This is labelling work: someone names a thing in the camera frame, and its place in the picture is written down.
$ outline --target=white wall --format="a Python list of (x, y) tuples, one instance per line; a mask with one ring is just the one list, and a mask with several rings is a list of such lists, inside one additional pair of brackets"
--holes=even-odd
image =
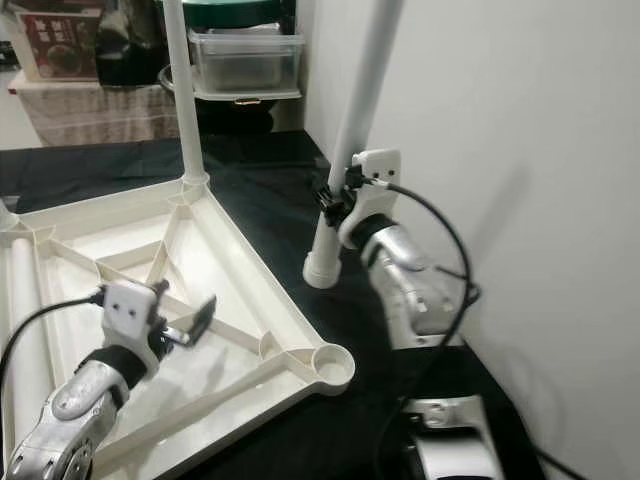
[[(316, 2), (306, 128), (325, 154), (372, 3)], [(407, 0), (369, 141), (458, 226), (485, 289), (466, 337), (592, 479), (640, 478), (639, 22), (637, 0)], [(424, 213), (398, 217), (454, 258)]]

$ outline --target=white plastic tray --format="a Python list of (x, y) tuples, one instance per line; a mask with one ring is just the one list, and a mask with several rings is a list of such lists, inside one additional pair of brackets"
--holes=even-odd
[[(25, 255), (17, 238), (29, 242), (33, 259), (20, 260), (19, 268), (34, 269), (43, 306), (117, 278), (167, 278), (163, 313), (186, 327), (202, 303), (218, 296), (212, 327), (195, 349), (174, 349), (158, 375), (132, 392), (96, 454), (96, 479), (147, 479), (172, 469), (177, 475), (194, 457), (225, 447), (301, 398), (342, 392), (353, 376), (349, 352), (318, 336), (204, 186), (176, 180), (22, 215), (0, 232), (4, 337), (22, 320), (16, 318), (20, 298), (31, 294), (14, 270)], [(38, 366), (24, 348), (12, 359), (11, 368), (31, 378), (16, 378), (7, 395), (5, 459), (28, 433), (25, 425), (35, 424), (34, 405), (41, 406), (28, 405), (24, 382), (57, 386), (70, 378), (101, 344), (101, 315), (96, 306), (61, 310), (47, 317), (41, 340), (37, 326), (24, 339), (36, 342), (31, 352), (42, 343), (46, 365)]]

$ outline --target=white pole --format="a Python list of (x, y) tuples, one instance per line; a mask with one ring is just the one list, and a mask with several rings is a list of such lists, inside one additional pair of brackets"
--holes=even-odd
[[(26, 238), (14, 240), (11, 257), (11, 330), (14, 331), (41, 305), (33, 244)], [(22, 440), (35, 427), (42, 405), (54, 388), (42, 322), (29, 326), (18, 340), (10, 371), (14, 440)]]
[(209, 181), (209, 175), (204, 171), (202, 163), (200, 132), (198, 131), (196, 104), (193, 97), (193, 79), (182, 0), (163, 0), (163, 10), (178, 115), (178, 129), (180, 130), (180, 144), (182, 145), (182, 162), (184, 164), (182, 180), (189, 185), (202, 185)]
[[(333, 193), (338, 193), (343, 187), (345, 169), (351, 165), (351, 157), (367, 146), (403, 4), (404, 0), (375, 2), (373, 21), (365, 37), (364, 52), (331, 158), (329, 188)], [(309, 285), (315, 288), (335, 285), (340, 275), (340, 248), (336, 231), (327, 226), (321, 213), (313, 247), (307, 254), (302, 272)]]
[(0, 199), (0, 232), (11, 230), (18, 223), (18, 216), (11, 213)]

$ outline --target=black tablecloth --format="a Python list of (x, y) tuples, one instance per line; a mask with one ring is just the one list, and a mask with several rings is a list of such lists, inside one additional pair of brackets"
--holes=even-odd
[[(303, 281), (318, 216), (308, 183), (327, 173), (304, 132), (204, 138), (203, 152), (216, 198), (318, 333), (349, 349), (357, 367), (344, 394), (303, 400), (184, 478), (371, 478), (373, 439), (428, 351), (392, 353), (355, 254), (343, 253), (336, 287)], [(17, 211), (27, 212), (177, 178), (180, 158), (177, 140), (0, 152), (0, 195), (19, 196)], [(469, 348), (450, 349), (421, 391), (482, 394), (507, 478), (544, 478), (511, 402)]]

